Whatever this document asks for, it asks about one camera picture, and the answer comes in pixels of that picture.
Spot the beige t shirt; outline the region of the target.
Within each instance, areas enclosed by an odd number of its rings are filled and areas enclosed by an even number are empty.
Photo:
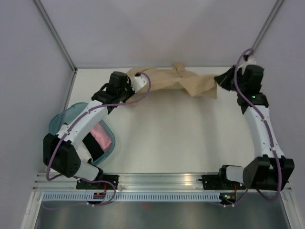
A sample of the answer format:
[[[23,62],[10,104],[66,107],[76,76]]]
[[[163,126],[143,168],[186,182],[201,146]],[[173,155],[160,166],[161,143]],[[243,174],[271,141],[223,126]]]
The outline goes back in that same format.
[[[215,75],[199,75],[189,71],[182,63],[174,63],[171,69],[156,67],[132,68],[127,75],[133,79],[137,73],[145,73],[151,80],[149,94],[156,91],[180,90],[186,92],[190,97],[207,96],[217,98],[217,82]]]

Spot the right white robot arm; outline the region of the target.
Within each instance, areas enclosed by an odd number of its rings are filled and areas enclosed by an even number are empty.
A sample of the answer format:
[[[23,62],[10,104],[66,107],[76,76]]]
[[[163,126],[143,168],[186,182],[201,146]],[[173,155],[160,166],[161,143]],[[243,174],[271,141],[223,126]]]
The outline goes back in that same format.
[[[246,188],[281,191],[288,182],[295,164],[286,158],[281,150],[270,121],[269,103],[260,90],[264,69],[255,64],[236,68],[214,77],[225,90],[237,93],[252,136],[254,160],[246,167],[223,165],[217,182],[222,188],[229,188],[238,182]]]

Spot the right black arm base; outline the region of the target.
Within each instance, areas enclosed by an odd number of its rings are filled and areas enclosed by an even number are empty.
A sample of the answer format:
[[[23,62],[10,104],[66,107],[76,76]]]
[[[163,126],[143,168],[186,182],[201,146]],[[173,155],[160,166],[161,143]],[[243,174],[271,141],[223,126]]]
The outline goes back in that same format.
[[[240,183],[221,179],[218,175],[202,175],[199,181],[202,182],[204,190],[246,190]]]

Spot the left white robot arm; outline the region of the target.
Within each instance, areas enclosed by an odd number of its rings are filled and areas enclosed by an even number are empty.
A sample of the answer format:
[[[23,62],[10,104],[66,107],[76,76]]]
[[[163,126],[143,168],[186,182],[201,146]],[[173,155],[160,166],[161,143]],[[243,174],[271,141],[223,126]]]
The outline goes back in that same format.
[[[146,84],[145,79],[113,72],[109,82],[93,94],[91,101],[70,124],[58,133],[48,133],[44,137],[43,162],[47,172],[53,169],[66,177],[85,179],[94,189],[101,188],[104,184],[101,170],[81,159],[77,149],[96,124]]]

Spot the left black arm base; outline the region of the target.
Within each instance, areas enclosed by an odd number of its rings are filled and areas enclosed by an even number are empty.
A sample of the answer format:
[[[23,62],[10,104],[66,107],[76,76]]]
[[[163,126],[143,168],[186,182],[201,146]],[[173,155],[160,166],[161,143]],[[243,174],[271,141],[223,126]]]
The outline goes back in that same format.
[[[84,181],[81,179],[77,182],[77,190],[115,190],[119,184],[119,175],[103,174],[95,181]]]

